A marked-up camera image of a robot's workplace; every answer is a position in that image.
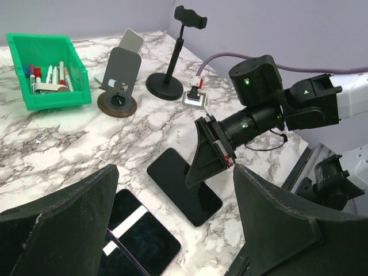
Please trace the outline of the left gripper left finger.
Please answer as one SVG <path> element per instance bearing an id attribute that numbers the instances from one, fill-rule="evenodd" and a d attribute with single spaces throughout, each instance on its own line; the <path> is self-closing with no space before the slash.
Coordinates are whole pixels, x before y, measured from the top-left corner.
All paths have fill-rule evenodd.
<path id="1" fill-rule="evenodd" d="M 1 212 L 1 275 L 97 275 L 118 176 L 109 164 Z"/>

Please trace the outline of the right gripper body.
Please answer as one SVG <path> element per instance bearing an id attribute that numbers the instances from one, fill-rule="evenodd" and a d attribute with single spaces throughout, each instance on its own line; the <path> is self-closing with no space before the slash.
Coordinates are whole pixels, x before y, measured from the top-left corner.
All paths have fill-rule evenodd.
<path id="1" fill-rule="evenodd" d="M 202 119 L 201 125 L 206 138 L 225 167 L 233 166 L 236 159 L 235 150 L 239 146 L 248 144 L 275 127 L 284 130 L 279 106 L 244 108 L 222 121 L 207 116 Z"/>

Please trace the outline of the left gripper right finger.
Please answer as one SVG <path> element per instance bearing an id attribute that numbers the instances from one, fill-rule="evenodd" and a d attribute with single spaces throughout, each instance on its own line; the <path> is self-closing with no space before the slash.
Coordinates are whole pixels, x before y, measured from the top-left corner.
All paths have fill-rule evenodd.
<path id="1" fill-rule="evenodd" d="M 333 210 L 236 164 L 249 275 L 367 275 L 367 217 Z"/>

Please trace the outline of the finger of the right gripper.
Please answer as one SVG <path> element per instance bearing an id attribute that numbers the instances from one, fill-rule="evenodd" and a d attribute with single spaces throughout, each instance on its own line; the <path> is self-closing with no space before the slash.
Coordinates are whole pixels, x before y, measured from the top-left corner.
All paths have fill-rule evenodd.
<path id="1" fill-rule="evenodd" d="M 225 157 L 219 146 L 214 143 L 218 140 L 213 129 L 216 122 L 214 117 L 200 117 L 194 122 L 197 130 L 197 148 L 186 176 L 187 188 L 199 185 L 227 169 Z"/>

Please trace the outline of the black phone stand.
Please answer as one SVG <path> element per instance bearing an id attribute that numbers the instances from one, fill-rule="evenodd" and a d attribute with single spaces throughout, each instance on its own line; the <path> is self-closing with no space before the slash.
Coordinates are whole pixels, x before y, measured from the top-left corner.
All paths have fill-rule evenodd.
<path id="1" fill-rule="evenodd" d="M 173 72 L 183 47 L 185 27 L 204 29 L 208 21 L 207 17 L 199 16 L 193 9 L 185 9 L 183 5 L 175 8 L 174 18 L 181 22 L 181 29 L 179 37 L 176 39 L 167 72 L 153 73 L 145 82 L 146 88 L 152 95 L 166 101 L 175 101 L 183 96 L 183 85 L 173 76 Z"/>

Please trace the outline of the black phone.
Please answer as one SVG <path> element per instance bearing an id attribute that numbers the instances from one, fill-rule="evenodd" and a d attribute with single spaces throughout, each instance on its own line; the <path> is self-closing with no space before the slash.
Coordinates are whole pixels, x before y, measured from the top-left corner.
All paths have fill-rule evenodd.
<path id="1" fill-rule="evenodd" d="M 116 194 L 108 229 L 149 275 L 162 275 L 181 249 L 180 242 L 128 189 Z M 105 243 L 103 251 L 109 254 L 114 247 Z"/>

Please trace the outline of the brown base phone stand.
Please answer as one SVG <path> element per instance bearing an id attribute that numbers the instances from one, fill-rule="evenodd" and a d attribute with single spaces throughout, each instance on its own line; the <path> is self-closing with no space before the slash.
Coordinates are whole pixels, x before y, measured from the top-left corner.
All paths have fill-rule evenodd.
<path id="1" fill-rule="evenodd" d="M 102 112 L 115 118 L 127 118 L 136 112 L 137 103 L 132 93 L 140 66 L 141 58 L 140 63 L 129 59 L 119 70 L 119 78 L 115 80 L 110 77 L 109 81 L 101 84 L 103 93 L 99 95 L 97 105 Z"/>

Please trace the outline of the white folding phone stand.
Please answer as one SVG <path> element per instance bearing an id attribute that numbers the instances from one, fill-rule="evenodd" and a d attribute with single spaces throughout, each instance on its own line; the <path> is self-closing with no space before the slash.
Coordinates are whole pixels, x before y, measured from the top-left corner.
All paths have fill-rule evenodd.
<path id="1" fill-rule="evenodd" d="M 144 39 L 138 33 L 131 28 L 127 28 L 120 40 L 117 47 L 114 47 L 108 58 L 105 69 L 97 73 L 94 79 L 103 84 L 103 82 L 109 81 L 109 78 L 119 78 L 119 70 L 124 67 L 124 62 L 129 62 L 129 59 L 133 59 L 140 63 L 139 53 L 144 44 Z"/>

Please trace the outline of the purple edged phone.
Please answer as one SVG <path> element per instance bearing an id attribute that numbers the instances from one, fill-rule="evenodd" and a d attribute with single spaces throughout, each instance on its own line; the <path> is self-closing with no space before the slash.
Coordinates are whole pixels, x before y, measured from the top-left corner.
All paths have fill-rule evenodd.
<path id="1" fill-rule="evenodd" d="M 97 275 L 145 275 L 138 261 L 113 235 L 112 231 L 107 229 L 105 243 L 108 245 L 110 242 L 116 247 L 109 254 L 102 251 Z"/>

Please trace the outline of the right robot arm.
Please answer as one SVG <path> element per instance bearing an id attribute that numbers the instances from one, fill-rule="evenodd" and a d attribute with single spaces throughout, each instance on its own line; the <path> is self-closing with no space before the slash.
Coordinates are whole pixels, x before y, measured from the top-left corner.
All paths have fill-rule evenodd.
<path id="1" fill-rule="evenodd" d="M 218 121 L 211 114 L 195 121 L 198 143 L 185 179 L 187 187 L 233 166 L 240 146 L 257 136 L 284 130 L 336 125 L 367 111 L 367 71 L 317 70 L 314 76 L 284 88 L 281 66 L 270 55 L 248 57 L 232 67 L 229 77 L 243 109 Z M 343 210 L 367 192 L 367 149 L 332 155 L 305 178 L 296 193 L 314 203 Z"/>

